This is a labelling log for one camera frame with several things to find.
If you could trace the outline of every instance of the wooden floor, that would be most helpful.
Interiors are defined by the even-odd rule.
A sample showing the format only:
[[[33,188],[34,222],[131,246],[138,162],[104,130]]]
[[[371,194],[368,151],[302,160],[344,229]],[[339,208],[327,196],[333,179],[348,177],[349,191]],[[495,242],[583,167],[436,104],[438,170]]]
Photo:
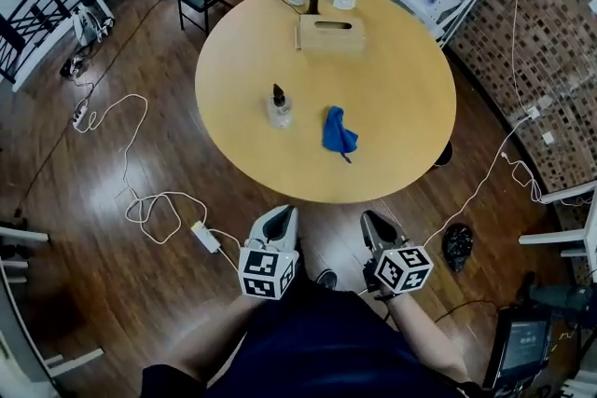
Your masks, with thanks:
[[[79,82],[95,82],[159,0],[108,0],[117,18],[114,33],[89,62]],[[230,0],[237,4],[242,0]],[[216,9],[211,24],[226,13]],[[268,209],[299,206],[300,235],[309,272],[324,267],[339,275],[340,288],[363,289],[361,267],[368,259],[359,216],[374,209],[394,217],[415,243],[422,243],[456,212],[485,175],[505,134],[488,106],[454,70],[458,112],[451,163],[429,172],[407,189],[370,203],[322,205],[286,198],[237,171],[211,142],[195,103],[194,74],[204,34],[178,25],[175,0],[160,2],[105,73],[90,100],[100,113],[127,93],[149,100],[149,113],[131,150],[129,177],[140,195],[184,191],[203,200],[208,224],[244,238]],[[10,219],[76,103],[87,89],[60,80],[58,71],[75,47],[72,36],[48,55],[17,94],[0,84],[0,218]],[[234,52],[229,53],[234,62]],[[35,249],[23,303],[45,356],[74,357],[95,347],[105,356],[60,382],[80,396],[135,396],[141,370],[194,322],[203,320],[239,293],[234,271],[219,254],[209,255],[189,228],[201,218],[194,203],[178,199],[183,230],[159,246],[128,223],[131,197],[121,183],[122,147],[143,113],[140,101],[115,108],[95,132],[70,127],[39,174],[22,210],[31,227],[46,231],[51,245]],[[509,145],[511,158],[517,152]],[[525,270],[547,283],[566,281],[555,249],[520,247],[529,230],[553,230],[547,210],[510,178],[498,161],[490,180],[458,219],[475,234],[473,254],[460,274],[449,271],[440,238],[429,248],[436,268],[416,299],[432,318],[467,300],[498,305],[514,299]],[[175,218],[164,204],[149,223],[164,238]],[[238,254],[226,243],[230,254]],[[493,343],[495,310],[471,305],[439,324],[465,354],[475,380],[482,380]],[[553,377],[566,372],[571,356],[556,353]]]

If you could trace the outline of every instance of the blue towel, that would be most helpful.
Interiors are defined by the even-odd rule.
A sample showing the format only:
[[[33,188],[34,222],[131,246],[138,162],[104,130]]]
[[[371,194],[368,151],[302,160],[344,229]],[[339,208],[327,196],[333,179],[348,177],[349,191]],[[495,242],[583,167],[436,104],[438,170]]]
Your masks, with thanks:
[[[340,153],[350,163],[352,161],[346,157],[346,154],[355,151],[358,134],[343,127],[343,116],[344,110],[338,106],[329,108],[326,124],[324,125],[324,147],[330,151]]]

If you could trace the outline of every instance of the screen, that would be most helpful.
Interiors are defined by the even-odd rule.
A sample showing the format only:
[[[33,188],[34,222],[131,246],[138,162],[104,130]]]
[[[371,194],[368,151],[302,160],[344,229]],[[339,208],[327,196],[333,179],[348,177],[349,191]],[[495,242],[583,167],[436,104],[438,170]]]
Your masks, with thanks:
[[[547,330],[547,322],[512,323],[502,371],[543,360]]]

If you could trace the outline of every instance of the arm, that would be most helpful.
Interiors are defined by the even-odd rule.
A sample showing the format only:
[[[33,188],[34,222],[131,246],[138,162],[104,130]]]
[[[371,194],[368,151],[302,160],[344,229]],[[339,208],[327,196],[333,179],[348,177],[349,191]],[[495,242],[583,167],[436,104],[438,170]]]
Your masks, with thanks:
[[[396,296],[385,304],[422,364],[459,383],[470,381],[460,352],[410,294]]]
[[[234,352],[249,318],[263,302],[246,295],[236,298],[208,322],[183,336],[165,363],[206,385]]]

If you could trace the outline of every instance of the round wooden table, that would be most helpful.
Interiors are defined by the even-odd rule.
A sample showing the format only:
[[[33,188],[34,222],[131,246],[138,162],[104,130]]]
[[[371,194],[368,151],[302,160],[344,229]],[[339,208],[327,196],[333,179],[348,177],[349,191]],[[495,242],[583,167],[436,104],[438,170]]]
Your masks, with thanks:
[[[245,0],[219,21],[197,63],[201,119],[220,151],[255,181],[299,199],[348,203],[406,187],[431,168],[450,139],[456,92],[434,38],[389,0],[358,0],[326,16],[356,16],[360,53],[297,51],[299,16],[282,0]],[[292,98],[294,123],[277,130],[267,101],[277,83]],[[349,155],[322,146],[329,106],[359,135]]]

